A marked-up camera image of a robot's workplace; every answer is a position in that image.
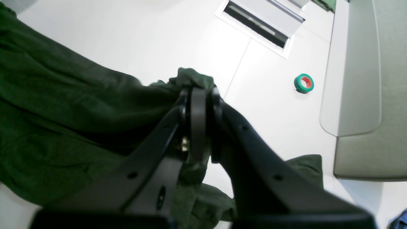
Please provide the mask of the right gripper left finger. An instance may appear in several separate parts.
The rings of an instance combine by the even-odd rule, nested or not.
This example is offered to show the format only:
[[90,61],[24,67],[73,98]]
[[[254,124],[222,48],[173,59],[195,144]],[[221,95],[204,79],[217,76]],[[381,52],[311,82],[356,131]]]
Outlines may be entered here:
[[38,211],[32,229],[175,229],[170,210],[184,163],[204,162],[206,93],[185,89],[118,168]]

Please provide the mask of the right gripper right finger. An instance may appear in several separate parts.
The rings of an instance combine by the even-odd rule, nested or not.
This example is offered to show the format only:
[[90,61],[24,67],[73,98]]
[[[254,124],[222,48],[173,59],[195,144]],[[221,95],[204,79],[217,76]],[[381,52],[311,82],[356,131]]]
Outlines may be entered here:
[[263,141],[243,115],[208,96],[212,162],[230,177],[237,208],[231,229],[375,229],[374,217],[311,183]]

